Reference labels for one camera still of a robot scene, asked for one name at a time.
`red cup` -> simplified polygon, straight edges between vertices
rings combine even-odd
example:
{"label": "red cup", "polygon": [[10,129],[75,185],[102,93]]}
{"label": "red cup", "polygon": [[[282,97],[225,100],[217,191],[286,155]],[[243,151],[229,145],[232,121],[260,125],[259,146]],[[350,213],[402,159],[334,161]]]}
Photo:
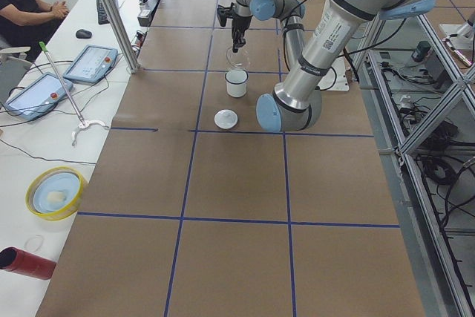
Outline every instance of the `red cup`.
{"label": "red cup", "polygon": [[17,248],[6,248],[0,252],[0,269],[32,278],[48,280],[51,278],[56,263],[30,254]]}

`white table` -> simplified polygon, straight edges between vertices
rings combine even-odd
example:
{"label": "white table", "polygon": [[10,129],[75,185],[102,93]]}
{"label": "white table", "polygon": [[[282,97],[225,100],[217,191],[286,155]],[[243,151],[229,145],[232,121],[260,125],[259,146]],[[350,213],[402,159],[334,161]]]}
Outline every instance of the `white table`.
{"label": "white table", "polygon": [[[132,40],[137,30],[145,30],[137,21],[137,14],[140,11],[139,0],[119,0],[119,5],[125,29],[129,39]],[[75,33],[80,28],[91,31],[92,38],[77,39]],[[88,44],[117,48],[120,52],[111,26],[97,23],[96,0],[79,0],[47,48],[55,61],[73,60]],[[48,61],[43,53],[36,60],[36,64],[46,62]],[[68,64],[59,65],[58,69],[63,72],[67,67]],[[53,72],[48,67],[44,67],[43,70]],[[74,96],[77,105],[82,108],[95,93],[108,86],[108,89],[92,100],[82,112],[85,119],[102,120],[107,125],[111,124],[128,83],[129,72],[127,63],[122,58],[107,76],[109,83],[102,80],[92,88]],[[31,71],[24,77],[21,85],[31,83],[39,76],[38,71]],[[73,94],[87,87],[75,84]],[[67,100],[61,102],[56,109],[73,113],[73,108]],[[18,122],[21,120],[6,113],[0,114],[0,125]],[[0,139],[24,149],[33,156],[95,163],[108,131],[99,125],[91,126],[79,133],[74,148],[71,145],[71,133],[78,124],[76,115],[54,111],[35,122],[2,128],[4,133]],[[53,167],[71,167],[89,180],[94,165],[34,160],[14,148],[7,147],[4,143],[0,143],[0,162],[0,249],[9,246],[25,249],[29,239],[32,238],[33,241],[43,239],[41,247],[31,252],[57,261],[75,215],[57,222],[42,220],[27,210],[24,202],[26,191],[36,177]],[[0,314],[8,317],[34,316],[49,284],[49,281],[1,270],[0,281]]]}

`computer mouse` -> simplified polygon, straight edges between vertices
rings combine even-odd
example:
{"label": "computer mouse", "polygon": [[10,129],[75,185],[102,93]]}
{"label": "computer mouse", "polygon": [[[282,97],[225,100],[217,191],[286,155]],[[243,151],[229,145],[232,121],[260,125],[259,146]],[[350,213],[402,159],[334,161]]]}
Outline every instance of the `computer mouse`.
{"label": "computer mouse", "polygon": [[78,39],[90,39],[92,37],[92,32],[85,29],[79,29],[76,32],[76,37]]}

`white lid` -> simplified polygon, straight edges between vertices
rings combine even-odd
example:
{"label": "white lid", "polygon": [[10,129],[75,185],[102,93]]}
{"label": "white lid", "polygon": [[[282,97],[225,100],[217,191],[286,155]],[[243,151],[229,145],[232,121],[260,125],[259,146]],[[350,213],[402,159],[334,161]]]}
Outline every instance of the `white lid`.
{"label": "white lid", "polygon": [[223,109],[214,116],[214,123],[221,129],[230,129],[238,123],[238,115],[230,109]]}

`hand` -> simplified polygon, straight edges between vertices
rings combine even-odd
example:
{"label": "hand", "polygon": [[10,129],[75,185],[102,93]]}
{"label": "hand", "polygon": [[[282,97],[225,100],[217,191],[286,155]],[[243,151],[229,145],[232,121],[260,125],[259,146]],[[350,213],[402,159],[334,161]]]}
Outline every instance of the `hand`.
{"label": "hand", "polygon": [[66,15],[69,14],[66,1],[55,1],[55,3],[51,6],[51,12],[53,13],[55,19],[64,19]]}

